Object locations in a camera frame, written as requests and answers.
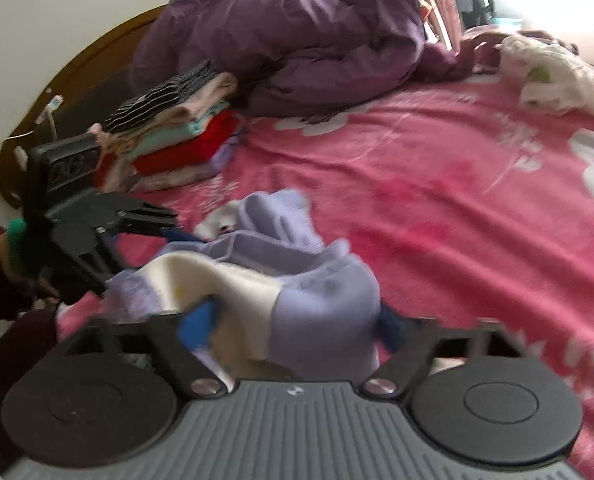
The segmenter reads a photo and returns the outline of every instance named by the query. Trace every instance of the metal screw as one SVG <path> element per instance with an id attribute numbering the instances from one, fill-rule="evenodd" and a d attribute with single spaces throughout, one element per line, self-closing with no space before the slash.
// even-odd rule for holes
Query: metal screw
<path id="1" fill-rule="evenodd" d="M 190 385 L 190 389 L 197 395 L 209 397 L 221 391 L 221 383 L 216 379 L 196 379 Z"/>
<path id="2" fill-rule="evenodd" d="M 363 389 L 373 397 L 386 397 L 397 391 L 397 385 L 387 379 L 370 379 L 363 383 Z"/>

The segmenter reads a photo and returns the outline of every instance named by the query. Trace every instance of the black circular disc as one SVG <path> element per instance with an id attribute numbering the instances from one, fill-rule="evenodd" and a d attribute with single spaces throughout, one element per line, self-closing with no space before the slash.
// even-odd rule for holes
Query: black circular disc
<path id="1" fill-rule="evenodd" d="M 139 453 L 172 423 L 176 397 L 152 372 L 107 354 L 40 364 L 4 399 L 1 419 L 28 456 L 92 467 Z"/>
<path id="2" fill-rule="evenodd" d="M 582 424 L 574 392 L 535 360 L 484 356 L 428 377 L 411 413 L 440 447 L 489 465 L 529 465 L 565 453 Z"/>

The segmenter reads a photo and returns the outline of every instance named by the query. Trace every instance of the dark headboard panel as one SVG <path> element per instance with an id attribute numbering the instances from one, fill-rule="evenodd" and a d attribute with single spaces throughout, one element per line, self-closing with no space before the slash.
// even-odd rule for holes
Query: dark headboard panel
<path id="1" fill-rule="evenodd" d="M 46 121 L 40 126 L 34 124 L 45 105 L 54 95 L 64 97 L 64 103 L 54 114 L 59 138 L 81 134 L 92 123 L 106 117 L 130 96 L 126 67 L 162 9 L 148 10 L 104 34 L 69 62 L 37 97 L 10 136 L 34 132 L 8 140 L 0 149 L 0 193 L 6 202 L 19 207 L 24 185 L 24 172 L 14 158 L 14 148 L 29 149 L 51 140 Z"/>

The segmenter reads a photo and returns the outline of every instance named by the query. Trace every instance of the wooden headboard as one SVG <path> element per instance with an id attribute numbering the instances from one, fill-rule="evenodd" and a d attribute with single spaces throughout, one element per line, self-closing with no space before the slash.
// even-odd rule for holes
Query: wooden headboard
<path id="1" fill-rule="evenodd" d="M 124 70 L 148 27 L 155 21 L 164 7 L 148 10 L 104 34 L 81 51 L 69 62 L 37 97 L 10 137 L 26 134 L 36 128 L 35 120 L 54 95 L 64 97 L 58 110 L 63 113 L 69 106 L 81 99 L 90 89 Z M 42 142 L 35 134 L 3 142 L 0 149 L 0 193 L 13 207 L 21 206 L 21 190 L 25 175 L 20 169 L 13 150 L 21 146 L 28 150 Z"/>

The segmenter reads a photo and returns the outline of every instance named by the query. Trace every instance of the pink cloth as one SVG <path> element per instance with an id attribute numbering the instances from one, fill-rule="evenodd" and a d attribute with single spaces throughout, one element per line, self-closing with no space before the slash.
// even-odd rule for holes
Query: pink cloth
<path id="1" fill-rule="evenodd" d="M 586 409 L 573 464 L 594 480 L 594 199 L 587 163 L 568 145 L 594 119 L 531 115 L 516 102 L 495 76 L 472 76 L 321 124 L 252 120 L 223 174 L 148 199 L 192 228 L 253 191 L 301 190 L 317 231 L 350 240 L 390 305 L 449 326 L 497 318 L 566 378 Z M 131 239 L 120 246 L 133 263 L 162 243 Z M 94 303 L 75 306 L 61 328 Z"/>

